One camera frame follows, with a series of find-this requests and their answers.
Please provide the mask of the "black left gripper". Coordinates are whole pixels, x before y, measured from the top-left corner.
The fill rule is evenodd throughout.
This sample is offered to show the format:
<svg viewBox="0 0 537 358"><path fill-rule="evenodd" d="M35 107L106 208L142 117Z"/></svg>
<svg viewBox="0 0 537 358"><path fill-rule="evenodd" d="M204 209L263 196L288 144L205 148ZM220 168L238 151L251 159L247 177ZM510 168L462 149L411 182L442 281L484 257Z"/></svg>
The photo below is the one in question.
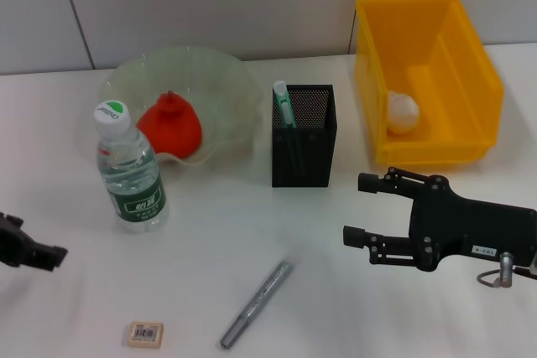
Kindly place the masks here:
<svg viewBox="0 0 537 358"><path fill-rule="evenodd" d="M1 262L18 267L24 260L27 267L50 272L60 267L68 250L41 243L34 243L29 250L29 237L22 231L22 224L22 219L1 213Z"/></svg>

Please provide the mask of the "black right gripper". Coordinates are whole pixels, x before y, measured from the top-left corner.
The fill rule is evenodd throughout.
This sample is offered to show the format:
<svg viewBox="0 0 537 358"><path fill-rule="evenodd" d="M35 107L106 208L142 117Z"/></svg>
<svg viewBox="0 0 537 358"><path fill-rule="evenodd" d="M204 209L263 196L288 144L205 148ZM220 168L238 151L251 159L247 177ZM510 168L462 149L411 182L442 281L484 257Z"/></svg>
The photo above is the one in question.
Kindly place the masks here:
<svg viewBox="0 0 537 358"><path fill-rule="evenodd" d="M417 267L432 272L449 256L497 262L508 252L529 267L536 254L536 210L457 195L443 176L390 167L384 176L360 173L357 189L414 200L409 238L382 236L344 226L343 244L369 250L373 265Z"/></svg>

